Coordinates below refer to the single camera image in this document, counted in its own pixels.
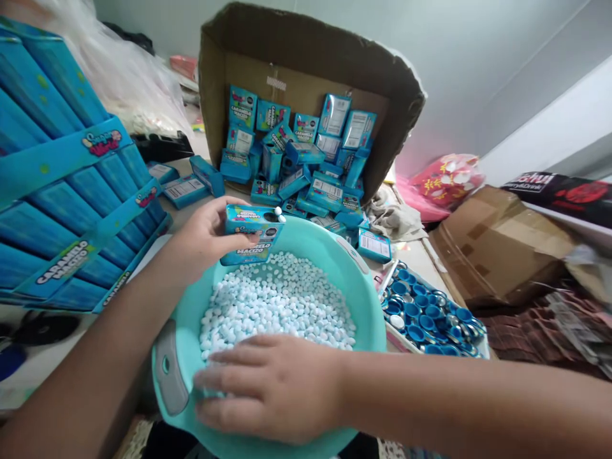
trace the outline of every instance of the person's right hand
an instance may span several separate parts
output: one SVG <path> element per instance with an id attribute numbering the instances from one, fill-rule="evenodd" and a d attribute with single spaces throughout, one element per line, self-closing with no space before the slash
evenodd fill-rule
<path id="1" fill-rule="evenodd" d="M 303 444 L 340 426 L 347 351 L 289 335 L 256 335 L 210 356 L 194 385 L 233 396 L 208 398 L 198 418 L 222 432 Z"/>

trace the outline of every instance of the hand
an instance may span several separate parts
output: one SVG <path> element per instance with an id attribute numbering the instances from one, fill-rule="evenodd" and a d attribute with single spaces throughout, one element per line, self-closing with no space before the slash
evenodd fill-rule
<path id="1" fill-rule="evenodd" d="M 259 237 L 256 235 L 225 235 L 227 204 L 249 206 L 246 201 L 232 196 L 214 199 L 197 209 L 159 251 L 156 260 L 163 260 L 157 264 L 163 265 L 166 280 L 171 275 L 177 282 L 192 284 L 225 254 L 257 245 Z"/>
<path id="2" fill-rule="evenodd" d="M 210 356 L 227 365 L 195 375 L 196 387 L 233 395 L 206 399 L 198 418 L 222 432 L 309 442 L 340 426 L 346 353 L 289 335 L 255 335 Z"/>

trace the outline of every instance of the open cardboard box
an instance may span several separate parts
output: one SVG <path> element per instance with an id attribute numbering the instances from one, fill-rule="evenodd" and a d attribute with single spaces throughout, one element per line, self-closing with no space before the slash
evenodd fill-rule
<path id="1" fill-rule="evenodd" d="M 365 201 L 383 182 L 425 103 L 408 62 L 384 46 L 308 16 L 243 3 L 227 5 L 202 26 L 199 69 L 216 167 L 228 134 L 230 85 L 289 105 L 292 116 L 320 116 L 328 92 L 350 94 L 351 109 L 377 113 L 363 172 Z M 250 193 L 249 186 L 236 187 Z"/>

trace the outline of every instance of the bowl handle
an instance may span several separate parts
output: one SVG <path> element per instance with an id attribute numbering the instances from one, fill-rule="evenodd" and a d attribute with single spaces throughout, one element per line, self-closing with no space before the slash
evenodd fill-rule
<path id="1" fill-rule="evenodd" d="M 189 393 L 178 366 L 176 331 L 177 323 L 173 319 L 168 320 L 159 332 L 155 345 L 155 377 L 170 416 L 180 414 L 189 401 Z"/>
<path id="2" fill-rule="evenodd" d="M 370 268 L 368 267 L 368 265 L 366 265 L 363 258 L 361 258 L 361 255 L 357 253 L 357 251 L 353 248 L 351 244 L 347 242 L 345 238 L 343 238 L 342 236 L 338 236 L 336 238 L 336 242 L 340 244 L 342 248 L 347 251 L 350 257 L 355 260 L 355 263 L 357 263 L 357 266 L 359 266 L 359 269 L 361 270 L 362 273 L 364 274 L 370 273 Z"/>

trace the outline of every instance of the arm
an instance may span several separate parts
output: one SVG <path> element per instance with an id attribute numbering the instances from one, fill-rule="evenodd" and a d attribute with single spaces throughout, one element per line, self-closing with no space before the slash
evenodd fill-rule
<path id="1" fill-rule="evenodd" d="M 211 358 L 202 422 L 303 443 L 353 427 L 453 458 L 605 457 L 612 386 L 536 365 L 338 351 L 259 335 Z"/>
<path id="2" fill-rule="evenodd" d="M 98 455 L 157 334 L 185 288 L 225 253 L 256 239 L 222 234 L 225 196 L 185 227 L 106 307 L 75 348 L 0 432 L 0 457 Z"/>

